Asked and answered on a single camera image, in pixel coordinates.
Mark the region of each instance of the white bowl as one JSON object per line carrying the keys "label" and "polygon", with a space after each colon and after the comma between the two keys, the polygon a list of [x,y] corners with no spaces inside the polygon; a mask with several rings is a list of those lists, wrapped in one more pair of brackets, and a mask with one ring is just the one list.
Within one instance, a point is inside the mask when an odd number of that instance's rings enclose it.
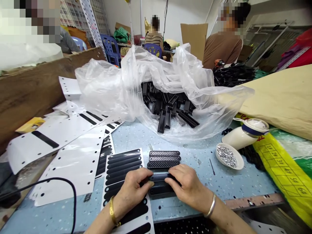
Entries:
{"label": "white bowl", "polygon": [[[232,167],[232,166],[230,166],[230,165],[227,165],[227,164],[220,158],[220,156],[219,156],[219,154],[218,154],[218,151],[217,151],[217,147],[218,147],[219,145],[221,145],[221,146],[223,146],[223,147],[226,147],[226,148],[228,148],[229,150],[231,150],[231,151],[233,152],[234,157],[236,158],[236,161],[237,161],[236,167]],[[244,160],[243,160],[243,157],[241,156],[241,154],[240,154],[236,149],[234,149],[232,146],[230,146],[230,145],[228,145],[228,144],[226,144],[226,143],[219,143],[219,144],[217,144],[217,146],[216,146],[216,148],[215,148],[215,155],[216,155],[217,159],[220,161],[220,163],[222,163],[222,164],[225,165],[225,166],[228,166],[228,167],[233,168],[233,169],[235,169],[235,170],[241,170],[241,169],[243,169],[243,167],[244,167]]]}

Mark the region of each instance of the silver bangle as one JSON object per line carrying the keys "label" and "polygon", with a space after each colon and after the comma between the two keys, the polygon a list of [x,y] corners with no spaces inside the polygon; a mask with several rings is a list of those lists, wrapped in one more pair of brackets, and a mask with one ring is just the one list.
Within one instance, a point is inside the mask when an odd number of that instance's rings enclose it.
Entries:
{"label": "silver bangle", "polygon": [[212,214],[212,212],[214,211],[214,207],[215,207],[215,193],[214,193],[214,197],[212,198],[212,204],[211,204],[211,207],[210,207],[210,210],[208,212],[207,215],[204,215],[205,218],[209,218]]}

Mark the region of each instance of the black cable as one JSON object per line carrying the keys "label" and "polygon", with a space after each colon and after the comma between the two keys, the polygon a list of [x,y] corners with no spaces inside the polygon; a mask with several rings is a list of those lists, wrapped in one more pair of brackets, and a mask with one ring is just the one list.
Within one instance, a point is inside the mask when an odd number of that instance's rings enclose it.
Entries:
{"label": "black cable", "polygon": [[37,181],[36,183],[30,184],[28,186],[25,186],[25,187],[23,187],[21,189],[18,189],[16,191],[14,191],[14,192],[11,192],[11,193],[8,193],[8,194],[5,194],[5,195],[1,196],[0,197],[0,201],[2,201],[4,199],[7,199],[7,198],[13,196],[14,194],[19,193],[19,192],[21,192],[21,191],[23,191],[25,189],[28,189],[28,188],[30,188],[30,187],[32,187],[34,185],[41,184],[43,182],[47,182],[47,181],[50,181],[50,180],[62,180],[62,181],[65,181],[65,182],[69,183],[71,185],[71,187],[72,187],[72,190],[74,192],[74,215],[73,215],[73,224],[72,224],[71,234],[73,234],[74,233],[74,229],[75,229],[75,225],[76,225],[76,205],[77,205],[77,197],[76,196],[77,195],[76,195],[76,189],[75,189],[74,184],[71,181],[67,180],[67,179],[60,178],[60,177],[52,177],[52,178],[40,180],[40,181]]}
{"label": "black cable", "polygon": [[166,19],[167,19],[167,11],[168,11],[168,1],[166,2],[166,7],[165,7],[165,12],[163,14],[163,16],[165,17],[165,25],[164,25],[164,28],[163,28],[163,35],[162,35],[162,38],[164,37],[165,35],[165,30],[166,30]]}

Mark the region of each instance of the blue plastic chair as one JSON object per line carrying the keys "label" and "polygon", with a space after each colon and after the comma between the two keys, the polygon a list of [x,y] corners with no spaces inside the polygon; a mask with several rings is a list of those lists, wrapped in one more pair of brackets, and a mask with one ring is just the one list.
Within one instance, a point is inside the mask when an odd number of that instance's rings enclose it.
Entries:
{"label": "blue plastic chair", "polygon": [[121,61],[121,56],[117,41],[113,37],[104,34],[101,34],[101,39],[105,48],[108,62],[120,67],[119,61]]}
{"label": "blue plastic chair", "polygon": [[147,43],[144,45],[144,49],[146,49],[147,51],[149,51],[151,54],[157,56],[157,52],[159,52],[159,58],[162,58],[162,49],[160,48],[160,46],[156,45],[156,44],[152,44],[152,43]]}
{"label": "blue plastic chair", "polygon": [[74,40],[74,42],[76,43],[76,45],[79,47],[79,49],[80,49],[81,51],[87,49],[87,45],[85,44],[85,42],[84,42],[83,40],[81,40],[81,39],[78,38],[78,37],[71,37],[71,38]]}

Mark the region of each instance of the speckled table top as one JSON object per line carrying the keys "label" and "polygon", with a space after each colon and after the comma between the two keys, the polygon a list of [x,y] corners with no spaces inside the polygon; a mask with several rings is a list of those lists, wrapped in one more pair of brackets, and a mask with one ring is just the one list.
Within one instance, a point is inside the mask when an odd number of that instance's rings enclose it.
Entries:
{"label": "speckled table top", "polygon": [[[142,148],[145,164],[150,150],[178,150],[181,163],[193,167],[201,182],[223,201],[245,197],[263,196],[278,192],[270,177],[247,163],[240,171],[223,166],[215,157],[215,147],[221,142],[221,134],[196,144],[174,144],[151,132],[139,122],[125,122],[112,134],[116,153]],[[77,221],[75,232],[85,231],[100,212],[103,178],[95,181],[91,199],[84,202],[85,195],[77,198]],[[151,198],[154,222],[198,215],[198,212],[180,202],[175,196]],[[73,217],[73,199],[35,207],[26,198],[11,216],[0,234],[12,233],[70,233]]]}

